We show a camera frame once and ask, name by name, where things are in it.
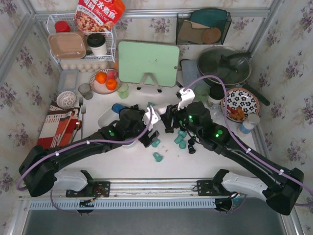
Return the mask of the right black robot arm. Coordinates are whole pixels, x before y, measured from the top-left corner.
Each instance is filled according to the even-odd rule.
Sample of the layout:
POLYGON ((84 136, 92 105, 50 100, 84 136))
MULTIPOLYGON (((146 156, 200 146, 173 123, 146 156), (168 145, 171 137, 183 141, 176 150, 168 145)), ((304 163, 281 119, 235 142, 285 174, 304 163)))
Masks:
POLYGON ((303 189, 304 173, 300 169, 282 167, 251 149, 225 126, 214 123, 209 109, 200 101, 184 108, 165 105, 160 117, 167 133, 183 128, 195 134, 205 149, 231 159, 254 175, 244 177, 220 169, 213 178, 215 191, 242 192, 265 201, 277 213, 290 215, 303 189))

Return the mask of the blue grey cloth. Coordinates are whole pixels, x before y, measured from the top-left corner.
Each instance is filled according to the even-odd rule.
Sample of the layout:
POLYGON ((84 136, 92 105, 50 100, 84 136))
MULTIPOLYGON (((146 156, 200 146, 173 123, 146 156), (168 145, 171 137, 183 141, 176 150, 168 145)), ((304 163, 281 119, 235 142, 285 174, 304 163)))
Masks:
POLYGON ((112 105, 112 111, 116 114, 119 114, 123 109, 127 109, 127 107, 119 103, 115 103, 112 105))

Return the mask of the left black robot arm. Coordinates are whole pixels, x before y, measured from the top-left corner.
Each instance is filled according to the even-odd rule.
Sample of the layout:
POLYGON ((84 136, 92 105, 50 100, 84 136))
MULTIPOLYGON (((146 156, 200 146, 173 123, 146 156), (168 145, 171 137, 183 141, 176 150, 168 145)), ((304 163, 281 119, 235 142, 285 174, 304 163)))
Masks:
POLYGON ((116 124, 102 127, 79 141, 51 148, 36 145, 19 168, 21 176, 16 189, 26 190, 30 196, 38 197, 53 188, 55 174, 68 165, 135 141, 148 147, 159 136, 158 131, 152 132, 153 125, 159 121, 160 115, 152 106, 147 107, 146 111, 133 106, 120 110, 116 124))

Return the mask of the white storage basket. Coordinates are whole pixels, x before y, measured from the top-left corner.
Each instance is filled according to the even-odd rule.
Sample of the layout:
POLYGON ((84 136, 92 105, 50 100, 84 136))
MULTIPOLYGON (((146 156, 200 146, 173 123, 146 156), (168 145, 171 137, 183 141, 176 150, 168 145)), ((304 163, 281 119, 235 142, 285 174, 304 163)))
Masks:
MULTIPOLYGON (((119 114, 115 113, 111 108, 108 108, 98 119, 98 126, 100 128, 110 125, 112 122, 119 121, 119 114)), ((138 141, 122 145, 123 148, 133 148, 138 141)))

